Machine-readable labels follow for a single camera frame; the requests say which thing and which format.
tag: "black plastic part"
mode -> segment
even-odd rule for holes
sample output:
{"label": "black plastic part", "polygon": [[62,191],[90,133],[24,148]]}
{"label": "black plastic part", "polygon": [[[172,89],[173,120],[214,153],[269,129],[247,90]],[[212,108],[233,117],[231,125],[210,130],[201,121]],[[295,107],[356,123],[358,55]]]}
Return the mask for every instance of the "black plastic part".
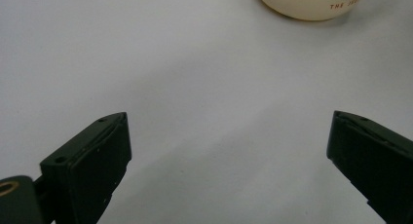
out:
{"label": "black plastic part", "polygon": [[0,181],[0,224],[95,224],[130,160],[127,114],[101,118],[47,157],[35,182]]}
{"label": "black plastic part", "polygon": [[14,176],[0,180],[0,223],[45,223],[30,177]]}
{"label": "black plastic part", "polygon": [[126,113],[101,118],[41,164],[54,196],[57,224],[94,224],[109,204],[131,160]]}
{"label": "black plastic part", "polygon": [[327,157],[387,223],[413,223],[411,140],[364,117],[336,111]]}

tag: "white container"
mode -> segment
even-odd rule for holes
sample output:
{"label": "white container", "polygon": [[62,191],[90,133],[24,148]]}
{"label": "white container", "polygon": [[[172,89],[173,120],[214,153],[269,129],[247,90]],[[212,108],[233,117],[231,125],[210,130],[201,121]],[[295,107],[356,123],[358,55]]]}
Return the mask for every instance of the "white container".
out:
{"label": "white container", "polygon": [[277,12],[296,19],[333,19],[351,10],[359,0],[262,0]]}

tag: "white surface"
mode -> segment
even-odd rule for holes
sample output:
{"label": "white surface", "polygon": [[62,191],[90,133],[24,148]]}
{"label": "white surface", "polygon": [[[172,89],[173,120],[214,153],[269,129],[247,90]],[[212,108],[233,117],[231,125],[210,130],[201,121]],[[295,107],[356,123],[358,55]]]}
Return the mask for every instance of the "white surface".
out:
{"label": "white surface", "polygon": [[413,138],[413,5],[323,22],[259,0],[0,0],[0,177],[127,111],[99,223],[384,223],[325,157],[335,109]]}

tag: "screw hole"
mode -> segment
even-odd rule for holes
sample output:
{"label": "screw hole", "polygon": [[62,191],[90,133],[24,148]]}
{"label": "screw hole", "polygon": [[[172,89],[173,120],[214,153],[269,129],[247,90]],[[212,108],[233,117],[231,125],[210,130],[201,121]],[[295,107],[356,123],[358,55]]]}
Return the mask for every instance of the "screw hole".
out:
{"label": "screw hole", "polygon": [[58,157],[55,159],[55,163],[64,163],[67,160],[66,157]]}
{"label": "screw hole", "polygon": [[0,197],[3,197],[19,187],[19,183],[16,181],[8,181],[0,183]]}

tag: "plastic container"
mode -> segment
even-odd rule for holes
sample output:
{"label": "plastic container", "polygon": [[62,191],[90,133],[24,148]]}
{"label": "plastic container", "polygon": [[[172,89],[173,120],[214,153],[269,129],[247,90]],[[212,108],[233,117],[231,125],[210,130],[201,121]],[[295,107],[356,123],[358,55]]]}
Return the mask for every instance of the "plastic container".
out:
{"label": "plastic container", "polygon": [[277,12],[303,20],[326,20],[351,10],[359,0],[262,0]]}

